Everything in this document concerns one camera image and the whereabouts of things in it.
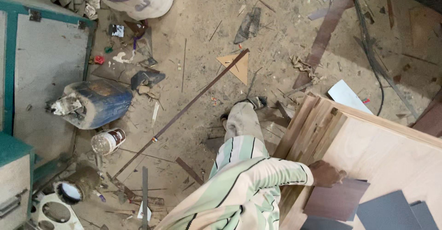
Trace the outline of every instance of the person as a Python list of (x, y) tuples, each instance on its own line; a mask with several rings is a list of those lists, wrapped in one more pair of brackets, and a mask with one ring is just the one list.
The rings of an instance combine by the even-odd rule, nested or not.
[(155, 230), (277, 230), (279, 186), (331, 187), (345, 177), (322, 160), (309, 166), (272, 158), (255, 110), (264, 97), (237, 102), (221, 121), (226, 130), (208, 181), (178, 204)]

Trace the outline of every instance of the hand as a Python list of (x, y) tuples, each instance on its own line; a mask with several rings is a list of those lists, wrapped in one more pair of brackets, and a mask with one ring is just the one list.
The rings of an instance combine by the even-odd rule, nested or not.
[(319, 160), (308, 166), (313, 175), (313, 186), (331, 188), (336, 183), (342, 183), (347, 176), (344, 170), (338, 171), (329, 163)]

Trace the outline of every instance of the trouser leg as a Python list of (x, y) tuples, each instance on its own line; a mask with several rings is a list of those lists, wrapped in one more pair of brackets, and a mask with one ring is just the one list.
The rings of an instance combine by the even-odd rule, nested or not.
[(234, 105), (224, 128), (226, 129), (224, 141), (236, 136), (252, 135), (264, 143), (258, 116), (251, 103), (240, 102)]

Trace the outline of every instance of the white bucket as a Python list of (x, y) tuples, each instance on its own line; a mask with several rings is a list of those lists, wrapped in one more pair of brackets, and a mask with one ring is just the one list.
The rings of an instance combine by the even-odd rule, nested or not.
[(109, 155), (116, 151), (126, 140), (126, 133), (120, 128), (103, 130), (91, 139), (92, 149), (100, 155)]

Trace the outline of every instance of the concrete floor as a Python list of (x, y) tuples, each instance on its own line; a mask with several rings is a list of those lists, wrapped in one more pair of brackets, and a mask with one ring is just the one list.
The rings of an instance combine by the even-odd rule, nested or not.
[[(104, 159), (104, 171), (113, 176), (134, 156), (134, 153), (148, 143), (155, 133), (198, 94), (199, 89), (213, 80), (220, 67), (216, 57), (229, 55), (238, 50), (233, 40), (245, 13), (250, 12), (254, 5), (262, 8), (261, 25), (268, 25), (270, 29), (261, 28), (255, 38), (243, 42), (242, 46), (251, 51), (248, 62), (249, 82), (254, 73), (262, 67), (256, 75), (251, 95), (268, 97), (270, 107), (259, 111), (258, 116), (266, 147), (269, 153), (273, 153), (285, 131), (284, 126), (281, 126), (283, 124), (278, 125), (277, 120), (281, 115), (277, 109), (274, 109), (274, 103), (277, 100), (286, 104), (291, 102), (283, 98), (279, 90), (290, 91), (299, 73), (290, 63), (289, 56), (295, 55), (301, 59), (307, 57), (322, 23), (322, 19), (310, 21), (307, 15), (318, 8), (328, 6), (329, 2), (263, 1), (273, 7), (276, 13), (258, 0), (174, 0), (172, 8), (166, 15), (148, 21), (152, 27), (153, 55), (158, 61), (154, 68), (167, 77), (154, 88), (161, 95), (163, 109), (160, 107), (157, 120), (151, 128), (155, 101), (151, 101), (146, 96), (134, 95), (132, 106), (126, 115), (109, 125), (124, 129), (127, 140), (118, 151)], [(368, 28), (371, 36), (376, 39), (376, 51), (391, 76), (401, 75), (398, 87), (406, 94), (417, 112), (421, 113), (440, 89), (440, 86), (431, 80), (434, 77), (441, 77), (441, 69), (436, 65), (408, 58), (401, 53), (442, 64), (442, 56), (438, 54), (442, 41), (438, 37), (442, 34), (441, 29), (435, 28), (434, 32), (427, 33), (428, 39), (419, 43), (418, 47), (413, 47), (409, 9), (421, 5), (412, 0), (393, 0), (396, 23), (393, 29), (390, 29), (388, 14), (380, 13), (381, 7), (387, 8), (386, 0), (366, 1), (374, 13), (375, 23), (368, 24)], [(246, 8), (238, 16), (242, 5), (246, 5)], [(109, 9), (99, 10), (99, 28), (92, 55), (103, 54), (104, 47), (109, 46), (112, 40), (117, 42), (121, 40), (123, 48), (124, 43), (131, 45), (129, 29), (126, 30), (128, 34), (123, 39), (111, 39), (106, 33), (109, 23), (123, 24), (123, 20), (131, 19), (125, 13)], [(222, 23), (209, 41), (220, 21)], [(376, 113), (381, 102), (381, 92), (363, 50), (353, 38), (360, 35), (356, 10), (347, 9), (321, 59), (323, 68), (317, 69), (317, 76), (323, 76), (323, 79), (307, 91), (326, 96), (331, 86), (344, 79), (361, 99), (371, 100), (367, 107)], [(184, 86), (181, 92), (183, 71), (178, 70), (177, 64), (184, 63), (185, 39), (187, 39), (186, 62)], [(341, 72), (337, 65), (338, 61), (343, 68)], [(403, 67), (407, 64), (411, 68), (404, 71)], [(386, 81), (383, 80), (382, 83), (386, 88), (384, 108), (380, 116), (403, 125), (414, 122), (413, 116), (396, 93), (387, 87)], [(236, 101), (244, 99), (249, 86), (250, 84), (243, 84), (230, 72), (227, 73), (177, 120), (157, 143), (151, 145), (118, 176), (127, 187), (139, 190), (142, 167), (149, 168), (149, 189), (161, 189), (149, 191), (149, 196), (161, 197), (165, 202), (165, 206), (149, 205), (152, 210), (150, 226), (157, 225), (170, 210), (199, 187), (199, 184), (193, 183), (193, 178), (175, 162), (177, 157), (191, 166), (203, 180), (207, 180), (216, 154), (208, 150), (204, 142), (207, 138), (224, 136), (219, 116), (228, 112)], [(302, 94), (295, 94), (292, 98), (299, 96)], [(219, 99), (216, 106), (213, 105), (211, 97)], [(397, 114), (406, 116), (400, 119)], [(84, 154), (91, 152), (89, 140), (94, 133), (95, 131), (78, 132), (76, 153), (79, 156), (83, 154), (85, 157)], [(73, 207), (84, 228), (96, 230), (97, 226), (105, 223), (111, 230), (138, 229), (141, 220), (135, 218), (126, 220), (128, 215), (105, 212), (121, 209), (138, 211), (139, 208), (134, 204), (119, 204), (117, 196), (106, 192), (115, 191), (116, 188), (112, 183), (106, 183), (109, 188), (102, 190), (108, 200), (106, 203), (93, 197)]]

